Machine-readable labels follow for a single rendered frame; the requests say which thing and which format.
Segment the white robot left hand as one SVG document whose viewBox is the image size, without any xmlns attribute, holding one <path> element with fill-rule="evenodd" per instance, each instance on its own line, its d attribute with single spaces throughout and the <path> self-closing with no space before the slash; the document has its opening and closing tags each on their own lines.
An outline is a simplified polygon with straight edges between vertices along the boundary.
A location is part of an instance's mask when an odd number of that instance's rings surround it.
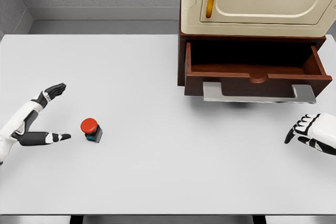
<svg viewBox="0 0 336 224">
<path fill-rule="evenodd" d="M 66 85 L 60 83 L 41 91 L 37 97 L 25 103 L 0 129 L 0 166 L 8 158 L 15 143 L 19 143 L 21 146 L 42 146 L 71 138 L 70 134 L 29 130 L 39 113 L 55 97 L 62 95 L 65 89 Z"/>
</svg>

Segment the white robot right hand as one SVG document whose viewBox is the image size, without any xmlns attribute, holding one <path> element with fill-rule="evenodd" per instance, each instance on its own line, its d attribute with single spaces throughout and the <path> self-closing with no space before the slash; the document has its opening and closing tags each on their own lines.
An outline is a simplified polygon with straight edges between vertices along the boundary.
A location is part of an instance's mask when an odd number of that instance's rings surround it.
<svg viewBox="0 0 336 224">
<path fill-rule="evenodd" d="M 336 156 L 336 116 L 329 113 L 306 114 L 289 130 L 285 144 L 296 136 L 301 143 Z"/>
</svg>

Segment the red button switch black base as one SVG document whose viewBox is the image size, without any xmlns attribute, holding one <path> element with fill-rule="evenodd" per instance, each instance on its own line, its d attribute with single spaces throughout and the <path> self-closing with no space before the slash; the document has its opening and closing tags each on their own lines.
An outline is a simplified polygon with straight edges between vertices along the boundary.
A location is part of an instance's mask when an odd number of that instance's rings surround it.
<svg viewBox="0 0 336 224">
<path fill-rule="evenodd" d="M 81 122 L 80 128 L 85 134 L 86 140 L 99 143 L 102 137 L 102 128 L 93 118 L 86 118 Z"/>
</svg>

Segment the brown wooden drawer silver handle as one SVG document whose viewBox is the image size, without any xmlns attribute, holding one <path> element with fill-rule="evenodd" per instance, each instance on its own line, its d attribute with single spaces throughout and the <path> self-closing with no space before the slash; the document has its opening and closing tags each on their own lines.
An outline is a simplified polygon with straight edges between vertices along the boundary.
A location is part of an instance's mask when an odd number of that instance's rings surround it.
<svg viewBox="0 0 336 224">
<path fill-rule="evenodd" d="M 186 44 L 185 95 L 202 96 L 204 82 L 233 97 L 293 98 L 292 85 L 318 96 L 332 81 L 317 48 L 305 43 L 206 41 Z"/>
</svg>

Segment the cream and brown cabinet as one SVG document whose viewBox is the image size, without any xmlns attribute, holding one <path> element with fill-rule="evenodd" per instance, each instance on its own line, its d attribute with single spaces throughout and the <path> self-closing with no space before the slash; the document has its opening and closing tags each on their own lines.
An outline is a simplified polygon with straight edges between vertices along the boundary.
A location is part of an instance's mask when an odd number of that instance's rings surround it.
<svg viewBox="0 0 336 224">
<path fill-rule="evenodd" d="M 206 16 L 211 16 L 214 0 L 208 0 Z M 315 25 L 207 23 L 201 21 L 203 0 L 181 0 L 178 84 L 185 86 L 186 44 L 191 41 L 248 41 L 305 43 L 317 50 L 336 20 L 336 0 L 332 0 L 326 14 Z"/>
</svg>

